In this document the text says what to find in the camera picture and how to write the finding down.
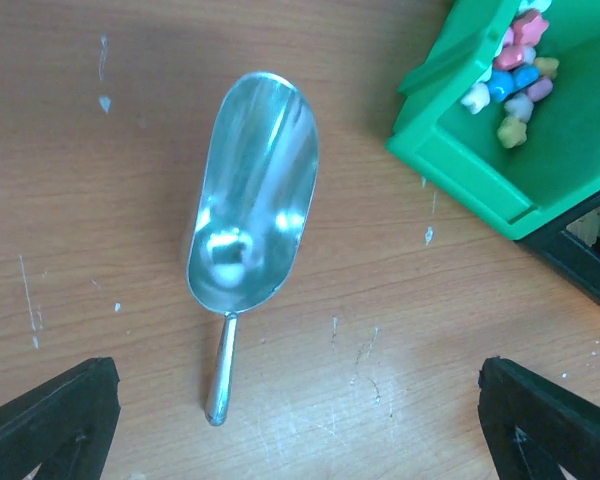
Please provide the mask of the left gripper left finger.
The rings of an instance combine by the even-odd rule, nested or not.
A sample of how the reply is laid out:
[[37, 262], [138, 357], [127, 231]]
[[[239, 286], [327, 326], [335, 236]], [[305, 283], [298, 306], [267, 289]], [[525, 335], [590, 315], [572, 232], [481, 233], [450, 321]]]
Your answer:
[[118, 384], [112, 358], [90, 358], [0, 406], [0, 479], [99, 479]]

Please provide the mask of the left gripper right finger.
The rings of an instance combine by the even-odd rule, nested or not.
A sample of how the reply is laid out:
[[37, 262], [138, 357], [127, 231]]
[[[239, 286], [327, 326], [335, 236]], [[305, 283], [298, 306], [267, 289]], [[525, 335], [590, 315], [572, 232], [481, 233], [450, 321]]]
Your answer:
[[478, 415], [501, 479], [600, 479], [600, 407], [516, 362], [487, 358]]

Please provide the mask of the black bin with popsicle candies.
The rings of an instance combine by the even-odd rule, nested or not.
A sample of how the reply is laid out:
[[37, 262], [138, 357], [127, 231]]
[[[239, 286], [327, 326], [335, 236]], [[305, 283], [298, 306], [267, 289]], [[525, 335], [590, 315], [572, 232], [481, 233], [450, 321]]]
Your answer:
[[600, 191], [518, 243], [600, 305]]

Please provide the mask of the green plastic bin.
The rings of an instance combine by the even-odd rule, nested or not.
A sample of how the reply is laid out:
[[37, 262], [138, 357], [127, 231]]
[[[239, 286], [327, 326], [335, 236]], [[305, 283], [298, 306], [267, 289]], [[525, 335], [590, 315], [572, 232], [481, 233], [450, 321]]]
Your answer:
[[404, 104], [388, 150], [501, 235], [519, 240], [600, 191], [600, 0], [555, 1], [539, 50], [558, 59], [553, 91], [526, 142], [497, 138], [504, 111], [460, 102], [483, 74], [515, 1], [453, 4], [425, 62], [400, 85]]

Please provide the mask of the metal scoop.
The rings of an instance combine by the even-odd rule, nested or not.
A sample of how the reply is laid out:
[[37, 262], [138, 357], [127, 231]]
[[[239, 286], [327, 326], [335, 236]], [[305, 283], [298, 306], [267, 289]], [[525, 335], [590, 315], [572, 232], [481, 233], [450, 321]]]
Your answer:
[[185, 262], [189, 291], [224, 318], [205, 403], [227, 418], [240, 315], [289, 277], [306, 227], [320, 159], [305, 95], [285, 78], [250, 72], [228, 90], [212, 129]]

